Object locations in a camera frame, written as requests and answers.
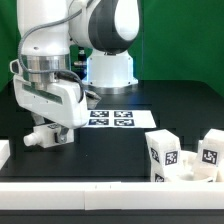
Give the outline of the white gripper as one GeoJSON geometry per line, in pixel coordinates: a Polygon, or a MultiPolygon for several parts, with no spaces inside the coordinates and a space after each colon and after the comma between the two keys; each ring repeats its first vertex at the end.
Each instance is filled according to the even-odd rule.
{"type": "Polygon", "coordinates": [[[13,77],[13,83],[18,104],[33,112],[32,118],[36,126],[43,125],[44,118],[60,124],[55,134],[56,143],[66,143],[69,129],[76,129],[87,123],[86,97],[80,101],[80,87],[77,83],[60,80],[50,83],[46,91],[36,90],[20,75],[13,77]]]}

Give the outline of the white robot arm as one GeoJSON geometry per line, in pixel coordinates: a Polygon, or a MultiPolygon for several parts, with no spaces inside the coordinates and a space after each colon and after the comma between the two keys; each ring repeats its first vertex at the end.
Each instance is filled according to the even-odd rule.
{"type": "Polygon", "coordinates": [[[27,146],[71,142],[88,120],[88,89],[120,93],[137,84],[128,48],[139,32],[139,0],[17,0],[17,22],[10,70],[16,100],[36,123],[27,146]]]}

